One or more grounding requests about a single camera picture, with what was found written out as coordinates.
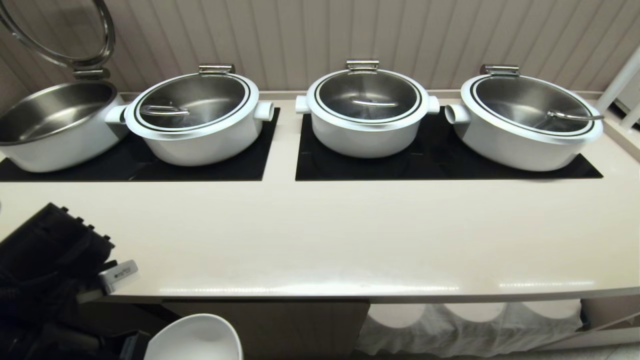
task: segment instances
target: stainless steel handle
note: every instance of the stainless steel handle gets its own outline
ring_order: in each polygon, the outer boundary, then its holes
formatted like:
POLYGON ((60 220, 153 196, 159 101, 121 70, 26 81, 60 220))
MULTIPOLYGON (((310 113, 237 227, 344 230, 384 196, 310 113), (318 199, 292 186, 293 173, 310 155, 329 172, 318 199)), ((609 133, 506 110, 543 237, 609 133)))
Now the stainless steel handle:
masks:
POLYGON ((151 116, 181 116, 189 115, 189 109, 176 106, 144 105, 140 108, 140 113, 151 116))
POLYGON ((372 101, 371 99, 365 99, 362 97, 355 97, 355 96, 350 97, 349 100, 356 105, 362 105, 362 106, 377 106, 380 108, 393 108, 398 106, 397 102, 377 102, 377 101, 372 101))
POLYGON ((378 65, 380 65, 379 60, 371 59, 371 60, 363 60, 363 59, 349 59, 347 60, 347 69, 350 71, 356 70, 369 70, 375 71, 378 69, 378 65))
POLYGON ((480 75, 519 76, 520 67, 518 65, 483 64, 480 67, 480 75))
POLYGON ((108 79, 111 76, 109 69, 100 68, 93 70, 74 70, 74 79, 76 80, 100 80, 108 79))
POLYGON ((235 74, 234 64, 200 64, 198 72, 201 74, 235 74))
POLYGON ((595 115, 595 116, 582 116, 582 115, 569 115, 565 113, 561 113, 556 110, 549 110, 547 112, 547 117, 555 117, 563 120, 579 120, 579 121, 596 121, 603 120, 604 115, 595 115))

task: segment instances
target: white pot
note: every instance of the white pot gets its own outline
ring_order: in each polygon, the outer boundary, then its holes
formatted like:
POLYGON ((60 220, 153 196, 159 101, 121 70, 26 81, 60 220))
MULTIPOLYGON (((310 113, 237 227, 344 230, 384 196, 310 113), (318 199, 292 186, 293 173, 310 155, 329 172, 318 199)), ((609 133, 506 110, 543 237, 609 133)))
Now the white pot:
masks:
POLYGON ((233 325, 213 314, 193 314, 167 325, 150 341, 144 360, 243 360, 233 325))
POLYGON ((503 165, 530 171, 551 171, 568 165, 588 143, 595 141, 602 134, 600 113, 578 95, 544 80, 520 76, 517 74, 486 74, 469 79, 461 89, 462 104, 445 107, 447 120, 454 125, 456 134, 471 149, 503 165), (492 102, 483 101, 487 80, 500 79, 503 83, 496 86, 497 92, 492 94, 492 102), (518 98, 522 111, 526 107, 558 110, 546 107, 569 106, 584 113, 579 117, 585 120, 550 119, 542 126, 533 126, 523 119, 519 110, 503 110, 510 97, 529 96, 530 99, 518 98))
POLYGON ((129 133, 126 127, 106 122, 106 115, 123 104, 116 88, 106 81, 46 88, 21 100, 0 118, 0 151, 29 172, 80 164, 129 133))
POLYGON ((178 166, 208 165, 231 158, 245 150, 260 135, 262 122, 271 121, 274 112, 273 103, 259 102, 258 96, 255 83, 236 74, 229 72, 189 74, 163 81, 149 88, 130 105, 114 109, 109 118, 113 122, 121 122, 124 118, 127 127, 141 136, 160 160, 178 166), (206 106, 203 108, 202 103, 208 102, 215 108, 218 99, 228 100, 223 91, 226 90, 224 88, 207 90, 206 83, 216 81, 227 82, 227 85, 232 88, 229 92, 234 92, 237 101, 233 107, 225 109, 223 113, 216 115, 203 113, 206 106), (180 86, 184 87, 177 93, 165 96, 178 103, 171 107, 174 110, 186 110, 190 113, 183 117, 182 115, 175 118, 160 117, 163 118, 161 121, 164 121, 164 118, 168 119, 166 123, 169 126, 159 125, 158 122, 152 122, 154 117, 145 114, 144 109, 147 106, 146 103, 153 102, 154 97, 158 98, 158 94, 169 86, 177 89, 180 89, 180 86), (192 105, 181 106, 180 96, 192 96, 196 99, 191 101, 192 105), (191 120, 197 122, 200 118, 206 121, 201 124, 189 123, 191 120), (177 119, 180 127, 170 127, 172 119, 177 119))
POLYGON ((311 114, 313 132, 321 143, 335 152, 356 158, 382 158, 402 151, 415 139, 420 120, 428 113, 436 114, 439 111, 438 99, 435 96, 429 96, 418 82, 396 72, 379 70, 376 61, 349 60, 347 70, 333 72, 319 78, 311 85, 306 96, 298 96, 296 99, 296 112, 311 114), (354 67, 354 63, 372 67, 354 67), (368 119, 363 119, 363 117, 348 116, 345 111, 342 113, 336 111, 336 106, 332 108, 323 101, 323 97, 327 95, 341 96, 332 90, 333 87, 341 86, 332 86, 331 81, 349 80, 349 77, 354 75, 363 77, 363 85, 358 89, 359 92, 348 94, 354 109, 357 110, 360 106, 362 111, 367 113, 367 109, 378 111, 380 108, 394 107, 392 104, 396 104, 398 111, 388 111, 390 116, 386 118, 368 116, 368 119), (396 88, 401 87, 403 95, 392 102, 369 99, 369 97, 383 97, 377 93, 372 96, 362 95, 367 91, 381 91, 382 86, 373 90, 367 87, 367 83, 371 84, 371 79, 375 81, 376 77, 382 81, 390 81, 396 88))

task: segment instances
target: beige countertop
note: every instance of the beige countertop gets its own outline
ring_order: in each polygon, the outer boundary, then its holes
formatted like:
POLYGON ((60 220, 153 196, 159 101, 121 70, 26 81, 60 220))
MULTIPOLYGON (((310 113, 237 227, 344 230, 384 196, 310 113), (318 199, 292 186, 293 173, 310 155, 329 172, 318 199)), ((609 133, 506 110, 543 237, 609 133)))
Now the beige countertop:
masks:
POLYGON ((640 292, 640 165, 609 136, 582 152, 603 179, 296 182, 301 116, 276 105, 262 181, 0 183, 0 239, 68 207, 137 262, 115 300, 640 292))

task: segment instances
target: black glass surface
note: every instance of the black glass surface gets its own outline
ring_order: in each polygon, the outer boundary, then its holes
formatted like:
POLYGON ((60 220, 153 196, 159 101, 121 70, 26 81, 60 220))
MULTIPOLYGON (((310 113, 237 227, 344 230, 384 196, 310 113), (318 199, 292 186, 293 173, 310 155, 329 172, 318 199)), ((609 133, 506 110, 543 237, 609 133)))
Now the black glass surface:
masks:
POLYGON ((531 172, 506 167, 467 147, 444 117, 422 119, 409 147, 381 159, 357 159, 324 146, 313 134, 311 116, 302 121, 297 181, 455 180, 455 179, 582 179, 602 174, 581 154, 562 169, 531 172))
POLYGON ((0 162, 0 181, 260 181, 280 109, 264 122, 258 139, 233 158, 201 167, 178 167, 158 159, 145 141, 129 134, 104 154, 60 171, 34 174, 11 160, 0 162))

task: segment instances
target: beadboard wall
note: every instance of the beadboard wall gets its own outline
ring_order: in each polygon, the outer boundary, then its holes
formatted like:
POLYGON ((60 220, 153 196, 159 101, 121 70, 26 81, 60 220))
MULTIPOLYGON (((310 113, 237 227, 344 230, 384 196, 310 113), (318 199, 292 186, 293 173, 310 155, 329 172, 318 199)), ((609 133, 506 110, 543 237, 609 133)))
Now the beadboard wall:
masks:
MULTIPOLYGON (((99 25, 82 20, 89 0, 12 1, 43 43, 74 54, 95 48, 99 25)), ((261 90, 303 90, 347 58, 378 58, 432 89, 459 88, 482 63, 514 63, 523 74, 597 91, 640 44, 639 0, 106 2, 117 29, 106 67, 121 91, 201 62, 234 63, 261 90)), ((3 103, 72 80, 4 30, 0 72, 3 103)))

